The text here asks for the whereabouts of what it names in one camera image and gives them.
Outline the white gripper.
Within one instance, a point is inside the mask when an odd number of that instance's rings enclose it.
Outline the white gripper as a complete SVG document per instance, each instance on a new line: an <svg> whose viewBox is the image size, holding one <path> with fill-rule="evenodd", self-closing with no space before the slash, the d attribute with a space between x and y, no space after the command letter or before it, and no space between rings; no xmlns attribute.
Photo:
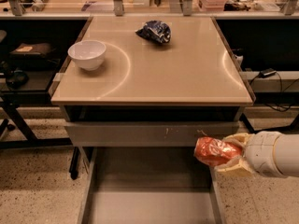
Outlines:
<svg viewBox="0 0 299 224"><path fill-rule="evenodd" d="M219 165L215 171L232 177L248 177L255 174L264 177L286 176L278 169L274 158L274 147L282 133L262 131L254 135L236 133L222 139L223 142L245 149L244 157L233 158Z"/></svg>

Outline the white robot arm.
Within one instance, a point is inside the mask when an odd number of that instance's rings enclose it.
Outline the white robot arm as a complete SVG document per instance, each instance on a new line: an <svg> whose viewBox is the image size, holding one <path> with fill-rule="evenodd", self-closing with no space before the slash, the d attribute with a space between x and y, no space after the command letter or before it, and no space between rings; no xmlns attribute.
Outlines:
<svg viewBox="0 0 299 224"><path fill-rule="evenodd" d="M215 171L220 174L279 178L299 176L299 134L267 131L237 133L225 137L224 141L242 147L243 154L217 166Z"/></svg>

